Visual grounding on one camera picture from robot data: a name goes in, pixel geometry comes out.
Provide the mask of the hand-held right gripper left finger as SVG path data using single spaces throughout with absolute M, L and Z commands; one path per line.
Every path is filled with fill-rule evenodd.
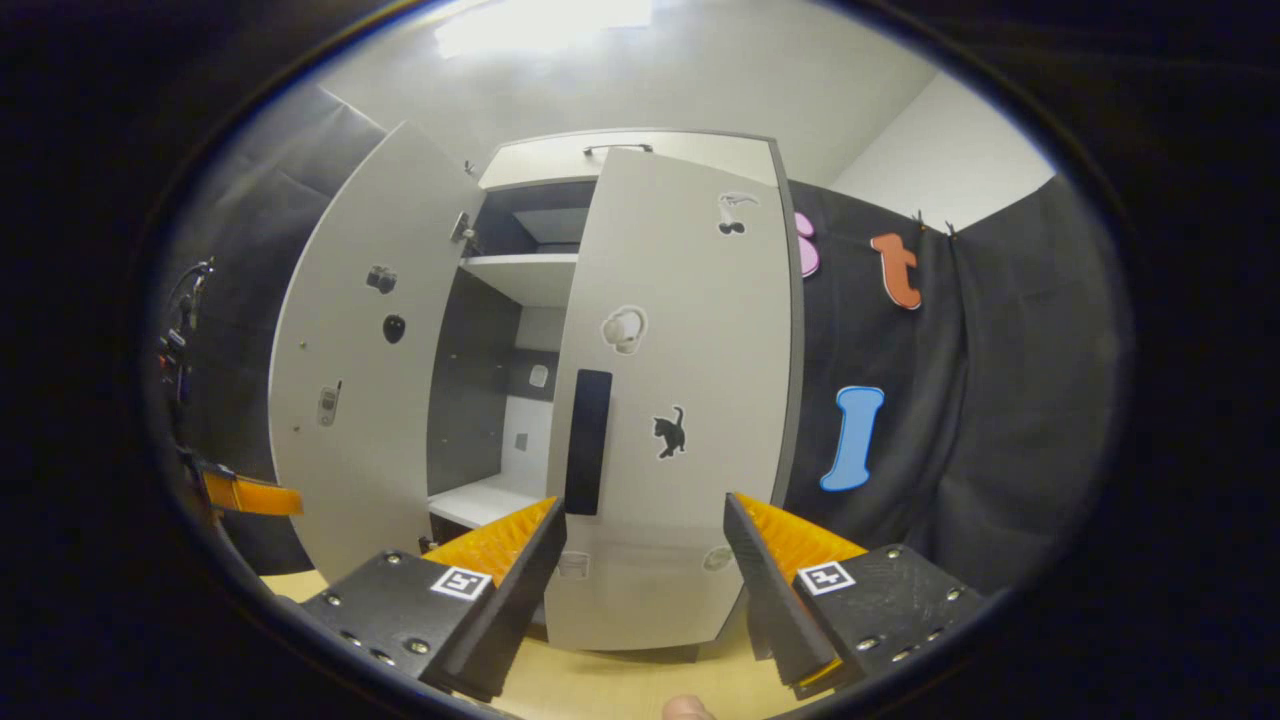
M 543 602 L 567 539 L 544 498 L 426 553 L 381 550 L 301 603 L 351 652 L 439 691 L 489 702 Z

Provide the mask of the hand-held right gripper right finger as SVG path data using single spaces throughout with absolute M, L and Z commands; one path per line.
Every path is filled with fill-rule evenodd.
M 800 700 L 911 664 L 987 605 L 905 544 L 867 550 L 742 493 L 726 496 L 722 528 L 751 638 Z

